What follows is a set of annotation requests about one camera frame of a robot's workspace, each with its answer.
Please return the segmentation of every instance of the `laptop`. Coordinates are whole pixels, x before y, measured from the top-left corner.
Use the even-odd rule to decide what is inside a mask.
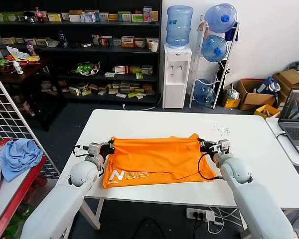
[[[299,153],[299,89],[291,89],[278,124]]]

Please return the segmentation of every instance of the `electrical outlet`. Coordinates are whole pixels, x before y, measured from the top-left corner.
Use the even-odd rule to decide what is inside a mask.
[[[197,208],[186,208],[186,217],[188,219],[195,219],[194,217],[194,212],[197,212],[198,214],[199,213],[203,213],[204,214],[204,217],[206,215],[206,210],[203,210],[203,209],[197,209]]]

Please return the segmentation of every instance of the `white wall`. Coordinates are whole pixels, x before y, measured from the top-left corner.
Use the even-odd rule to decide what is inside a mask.
[[[199,16],[223,2],[236,8],[240,22],[239,41],[232,52],[225,86],[241,78],[265,78],[299,61],[299,0],[163,0],[161,49],[166,39],[169,6],[194,8],[189,42],[194,50]],[[210,80],[212,64],[200,62],[201,77]]]

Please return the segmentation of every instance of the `blue water jug cap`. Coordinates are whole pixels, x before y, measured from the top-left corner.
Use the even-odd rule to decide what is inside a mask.
[[[215,53],[217,56],[220,56],[220,55],[221,55],[221,49],[219,49],[219,48],[215,48],[214,53]]]
[[[230,17],[228,15],[222,15],[221,16],[221,21],[222,22],[229,22]]]

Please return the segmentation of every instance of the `blue cloth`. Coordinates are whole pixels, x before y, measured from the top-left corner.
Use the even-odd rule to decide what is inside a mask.
[[[33,140],[20,138],[8,141],[0,151],[0,165],[4,178],[10,182],[30,167],[39,164],[43,152]]]

